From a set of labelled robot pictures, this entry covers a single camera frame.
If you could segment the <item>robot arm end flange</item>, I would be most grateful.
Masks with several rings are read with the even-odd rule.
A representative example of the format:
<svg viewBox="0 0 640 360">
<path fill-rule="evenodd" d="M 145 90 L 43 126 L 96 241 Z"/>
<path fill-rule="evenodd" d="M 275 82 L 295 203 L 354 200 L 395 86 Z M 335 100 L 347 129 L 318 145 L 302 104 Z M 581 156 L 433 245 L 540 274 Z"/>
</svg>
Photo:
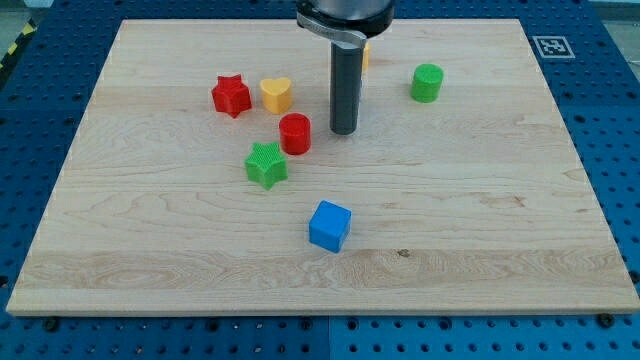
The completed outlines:
<svg viewBox="0 0 640 360">
<path fill-rule="evenodd" d="M 395 0 L 298 0 L 297 24 L 344 49 L 364 49 L 392 23 Z"/>
</svg>

